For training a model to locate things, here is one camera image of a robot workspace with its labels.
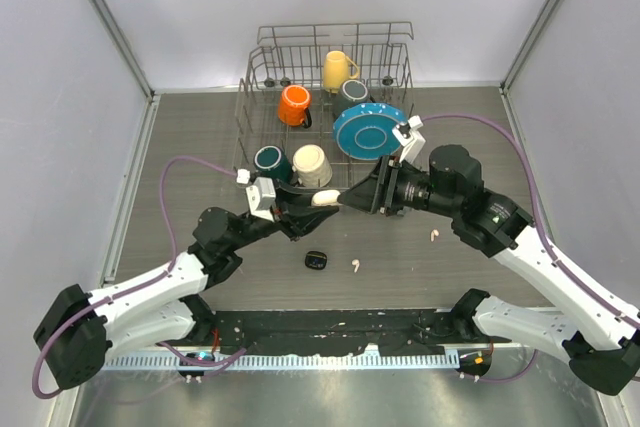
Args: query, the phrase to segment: blue plate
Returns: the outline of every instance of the blue plate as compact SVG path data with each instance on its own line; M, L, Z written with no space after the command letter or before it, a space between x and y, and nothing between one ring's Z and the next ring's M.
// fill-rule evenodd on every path
M393 154L400 147L391 132L407 117L387 104L365 103L345 110L333 124L338 147L357 160L376 160Z

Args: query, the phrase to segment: yellow mug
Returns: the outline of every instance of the yellow mug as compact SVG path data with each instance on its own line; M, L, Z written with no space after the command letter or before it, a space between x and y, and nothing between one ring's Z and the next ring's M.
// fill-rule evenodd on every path
M351 75L349 64L356 69L355 74ZM360 77L360 67L349 58L347 54L339 50L333 50L327 54L324 59L324 69L322 72L322 86L333 94L340 91L340 86L349 79L357 79Z

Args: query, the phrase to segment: yellow mug handle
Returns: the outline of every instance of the yellow mug handle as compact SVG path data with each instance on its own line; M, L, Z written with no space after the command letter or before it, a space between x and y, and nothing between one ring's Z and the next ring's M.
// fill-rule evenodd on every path
M345 55L345 57L347 58L347 61L356 68L356 73L350 75L349 78L352 80L357 79L358 77L360 77L360 67L358 67L353 60L351 60L351 57L349 57L348 55Z

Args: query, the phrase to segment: cup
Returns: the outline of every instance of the cup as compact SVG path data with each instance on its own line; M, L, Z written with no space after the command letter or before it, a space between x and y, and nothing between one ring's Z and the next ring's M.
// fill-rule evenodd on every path
M356 105L369 102L369 89L360 80L347 80L340 87L340 92L333 99L331 112L336 120L342 112Z
M311 93L301 85L284 88L278 104L278 118L291 127L311 127Z
M253 158L253 165L261 172L263 177L289 183L293 176L291 162L284 155L282 149L275 145L267 145L261 148Z
M304 145L296 151L293 169L298 172L298 180L305 187L324 187L333 175L324 151L314 144Z
M351 75L349 64L353 65L356 72ZM339 50L332 50L324 59L322 71L322 86L324 90L337 94L340 86L349 79L360 77L360 67L358 67L347 54Z

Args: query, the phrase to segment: dish rack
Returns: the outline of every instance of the dish rack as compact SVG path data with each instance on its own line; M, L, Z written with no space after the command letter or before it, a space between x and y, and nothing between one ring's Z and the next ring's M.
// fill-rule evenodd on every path
M333 177L328 188L345 190L366 176L375 162L345 155L333 139L332 96L322 89L322 68L328 52L341 50L360 67L376 102L413 113L413 81L407 39L411 22L263 26L251 51L247 73L240 80L235 109L238 135L234 169L254 170L253 157L265 145L277 145L289 160L306 144L324 150ZM284 87L297 84L311 92L309 129L290 127L278 119Z

